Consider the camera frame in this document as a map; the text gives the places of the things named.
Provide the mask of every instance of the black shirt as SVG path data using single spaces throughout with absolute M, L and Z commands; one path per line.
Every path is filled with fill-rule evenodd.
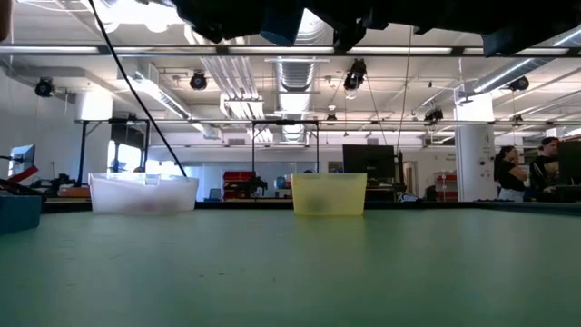
M 503 189 L 508 190 L 515 190 L 515 191 L 525 191 L 525 184 L 518 180 L 510 170 L 515 168 L 514 163 L 510 163 L 508 161 L 502 161 L 499 163 L 500 167 L 498 168 L 498 183 Z
M 559 164 L 556 157 L 539 155 L 530 164 L 530 185 L 538 193 L 548 186 L 555 186 L 559 176 Z

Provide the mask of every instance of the desk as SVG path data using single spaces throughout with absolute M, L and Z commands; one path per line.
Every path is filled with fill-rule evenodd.
M 483 209 L 48 214 L 0 237 L 0 325 L 577 325 L 580 233 Z

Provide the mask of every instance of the dark hair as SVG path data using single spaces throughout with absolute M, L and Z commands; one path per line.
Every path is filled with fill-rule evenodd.
M 551 142 L 554 142 L 554 141 L 557 141 L 558 142 L 559 139 L 556 138 L 555 136 L 545 137 L 543 139 L 543 141 L 541 141 L 541 145 L 538 147 L 538 150 L 543 151 L 543 148 L 545 147 L 545 145 L 550 144 Z
M 513 145 L 506 145 L 500 148 L 496 157 L 494 157 L 494 181 L 498 181 L 500 175 L 500 164 L 507 156 L 507 153 L 513 151 L 515 147 Z

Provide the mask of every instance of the translucent container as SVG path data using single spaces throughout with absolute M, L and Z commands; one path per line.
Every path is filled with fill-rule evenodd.
M 363 215 L 366 173 L 296 173 L 292 202 L 297 215 Z
M 98 213 L 192 211 L 197 178 L 146 173 L 91 173 L 91 202 Z

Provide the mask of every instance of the computer monitor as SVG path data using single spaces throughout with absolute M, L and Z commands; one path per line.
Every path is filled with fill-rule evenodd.
M 34 166 L 34 144 L 16 146 L 10 151 L 8 176 L 18 175 Z
M 559 183 L 581 183 L 581 142 L 559 142 Z
M 368 179 L 395 179 L 395 156 L 391 145 L 343 145 L 345 173 L 366 173 Z

